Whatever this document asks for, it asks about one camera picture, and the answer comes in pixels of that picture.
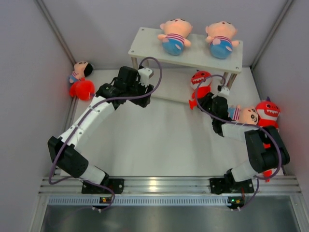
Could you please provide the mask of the red shark plush round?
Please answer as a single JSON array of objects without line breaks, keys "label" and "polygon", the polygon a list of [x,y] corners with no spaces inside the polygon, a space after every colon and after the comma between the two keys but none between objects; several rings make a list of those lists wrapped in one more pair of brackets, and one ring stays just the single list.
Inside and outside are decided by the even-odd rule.
[{"label": "red shark plush round", "polygon": [[78,81],[70,87],[69,95],[82,101],[89,101],[95,95],[95,85],[89,80]]}]

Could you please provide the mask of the pink doll striped shirt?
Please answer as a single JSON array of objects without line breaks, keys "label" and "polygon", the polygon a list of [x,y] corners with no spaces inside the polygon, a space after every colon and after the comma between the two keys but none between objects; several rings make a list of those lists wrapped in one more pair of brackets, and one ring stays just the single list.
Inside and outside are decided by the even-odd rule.
[{"label": "pink doll striped shirt", "polygon": [[210,24],[205,28],[207,37],[205,41],[209,44],[209,50],[213,57],[218,59],[228,58],[240,41],[233,40],[237,29],[227,21]]}]

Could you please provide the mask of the pink doll blue pants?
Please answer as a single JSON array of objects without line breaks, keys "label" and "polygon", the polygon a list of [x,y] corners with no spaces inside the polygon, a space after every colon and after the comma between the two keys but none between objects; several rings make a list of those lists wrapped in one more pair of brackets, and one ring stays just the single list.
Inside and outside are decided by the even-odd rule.
[{"label": "pink doll blue pants", "polygon": [[185,47],[190,47],[191,42],[187,37],[192,32],[193,26],[186,20],[175,18],[168,20],[160,25],[162,34],[157,38],[162,42],[166,53],[179,56],[183,53]]}]

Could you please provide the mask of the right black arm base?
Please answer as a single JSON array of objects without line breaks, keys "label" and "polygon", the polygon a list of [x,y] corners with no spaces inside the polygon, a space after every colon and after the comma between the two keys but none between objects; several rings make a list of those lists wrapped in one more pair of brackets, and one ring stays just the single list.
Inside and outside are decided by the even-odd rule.
[{"label": "right black arm base", "polygon": [[210,179],[211,193],[254,193],[252,180],[245,180],[241,182],[230,182],[225,178],[211,178]]}]

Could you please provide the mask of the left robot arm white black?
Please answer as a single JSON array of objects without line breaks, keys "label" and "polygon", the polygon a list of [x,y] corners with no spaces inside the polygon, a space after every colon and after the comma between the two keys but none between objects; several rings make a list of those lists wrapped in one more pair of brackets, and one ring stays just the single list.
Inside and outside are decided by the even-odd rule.
[{"label": "left robot arm white black", "polygon": [[96,128],[127,100],[146,107],[154,86],[149,79],[154,72],[150,68],[138,70],[123,66],[110,83],[99,87],[91,103],[82,115],[59,137],[48,140],[48,149],[54,167],[65,171],[70,177],[87,180],[95,185],[107,185],[109,176],[92,165],[81,154],[83,146]]}]

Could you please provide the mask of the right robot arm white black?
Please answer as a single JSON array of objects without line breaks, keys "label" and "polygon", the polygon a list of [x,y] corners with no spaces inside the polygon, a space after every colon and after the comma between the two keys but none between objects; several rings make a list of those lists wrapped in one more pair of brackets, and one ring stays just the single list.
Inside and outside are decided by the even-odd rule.
[{"label": "right robot arm white black", "polygon": [[227,170],[222,178],[211,179],[211,191],[215,194],[239,192],[252,193],[252,178],[270,169],[280,168],[290,162],[290,155],[274,126],[259,127],[240,123],[228,116],[227,100],[211,92],[197,100],[199,109],[212,118],[216,134],[244,142],[248,160]]}]

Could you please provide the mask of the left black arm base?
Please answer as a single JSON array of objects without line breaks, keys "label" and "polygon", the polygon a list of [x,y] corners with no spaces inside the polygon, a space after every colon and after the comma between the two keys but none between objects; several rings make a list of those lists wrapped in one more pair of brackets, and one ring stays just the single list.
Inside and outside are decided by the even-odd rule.
[{"label": "left black arm base", "polygon": [[122,178],[110,178],[105,184],[104,187],[99,187],[83,181],[82,194],[109,194],[110,190],[115,194],[121,194],[124,190],[125,180]]}]

